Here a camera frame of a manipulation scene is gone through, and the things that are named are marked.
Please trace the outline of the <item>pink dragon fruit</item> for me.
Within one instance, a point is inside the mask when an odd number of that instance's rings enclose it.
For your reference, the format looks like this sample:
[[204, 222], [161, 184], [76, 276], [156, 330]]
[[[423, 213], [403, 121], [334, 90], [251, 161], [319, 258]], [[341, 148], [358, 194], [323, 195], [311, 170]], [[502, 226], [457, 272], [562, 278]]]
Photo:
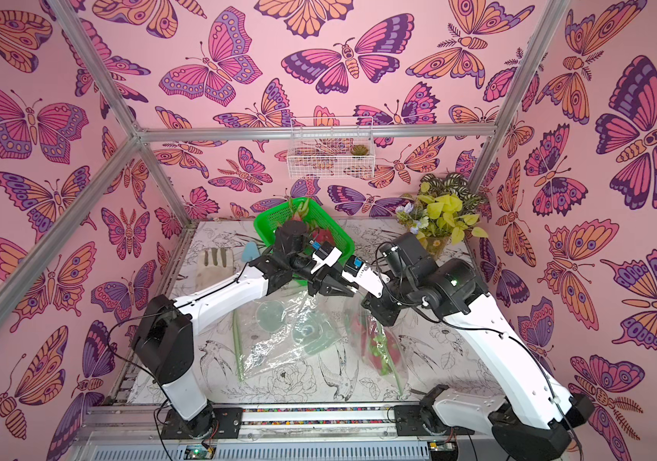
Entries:
[[324, 243], [329, 243], [330, 245], [335, 244], [332, 232], [323, 228], [316, 228], [313, 230], [311, 239], [316, 241], [319, 245], [323, 245]]
[[401, 348], [397, 338], [368, 318], [360, 319], [355, 330], [362, 359], [380, 376], [391, 374], [401, 363]]

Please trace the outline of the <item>clear green zip-top bag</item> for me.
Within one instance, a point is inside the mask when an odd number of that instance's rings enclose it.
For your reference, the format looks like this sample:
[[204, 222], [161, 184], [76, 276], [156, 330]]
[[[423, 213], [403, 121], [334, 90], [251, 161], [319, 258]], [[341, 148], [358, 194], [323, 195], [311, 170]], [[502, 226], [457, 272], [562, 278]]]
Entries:
[[341, 339], [324, 299], [297, 282], [235, 309], [232, 326], [242, 381], [314, 357]]

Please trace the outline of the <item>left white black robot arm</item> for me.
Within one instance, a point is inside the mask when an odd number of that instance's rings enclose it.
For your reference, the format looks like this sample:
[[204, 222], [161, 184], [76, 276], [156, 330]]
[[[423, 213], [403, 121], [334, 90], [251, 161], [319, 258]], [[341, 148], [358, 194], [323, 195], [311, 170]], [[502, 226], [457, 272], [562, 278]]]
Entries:
[[215, 416], [196, 369], [196, 337], [292, 280], [304, 280], [311, 296], [351, 298], [365, 266], [362, 259], [345, 257], [337, 247], [312, 238], [305, 223], [290, 220], [276, 229], [274, 243], [238, 274], [191, 295], [153, 298], [131, 340], [132, 351], [172, 405], [185, 434], [211, 435]]

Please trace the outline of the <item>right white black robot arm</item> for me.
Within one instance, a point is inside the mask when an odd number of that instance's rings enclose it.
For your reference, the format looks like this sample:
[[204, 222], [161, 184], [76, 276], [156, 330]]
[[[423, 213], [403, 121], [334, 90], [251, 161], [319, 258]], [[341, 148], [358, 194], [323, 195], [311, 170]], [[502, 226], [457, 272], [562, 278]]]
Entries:
[[403, 309], [413, 309], [459, 333], [502, 391], [487, 403], [448, 385], [435, 386], [420, 403], [429, 429], [490, 435], [514, 460], [555, 460], [579, 443], [574, 431], [593, 415], [593, 403], [563, 387], [534, 357], [468, 262], [437, 263], [410, 232], [379, 244], [376, 258], [388, 271], [357, 257], [345, 266], [367, 292], [363, 307], [384, 327], [394, 326]]

